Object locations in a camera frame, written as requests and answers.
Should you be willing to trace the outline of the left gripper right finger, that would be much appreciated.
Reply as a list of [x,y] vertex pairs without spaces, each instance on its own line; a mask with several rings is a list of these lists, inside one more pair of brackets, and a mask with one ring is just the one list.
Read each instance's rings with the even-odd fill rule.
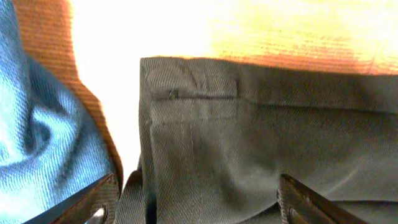
[[277,199],[283,224],[366,224],[288,174],[282,174]]

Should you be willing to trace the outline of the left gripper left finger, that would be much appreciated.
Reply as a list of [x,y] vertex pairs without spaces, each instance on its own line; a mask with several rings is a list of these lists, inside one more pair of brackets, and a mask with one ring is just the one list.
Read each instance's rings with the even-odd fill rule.
[[25,224],[113,224],[119,196],[118,180],[110,173]]

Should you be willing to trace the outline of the black polo shirt with logo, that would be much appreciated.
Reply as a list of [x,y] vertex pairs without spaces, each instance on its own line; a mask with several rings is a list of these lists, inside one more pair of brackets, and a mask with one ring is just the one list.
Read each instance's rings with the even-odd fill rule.
[[395,76],[144,58],[139,130],[118,223],[279,223],[281,174],[397,222]]

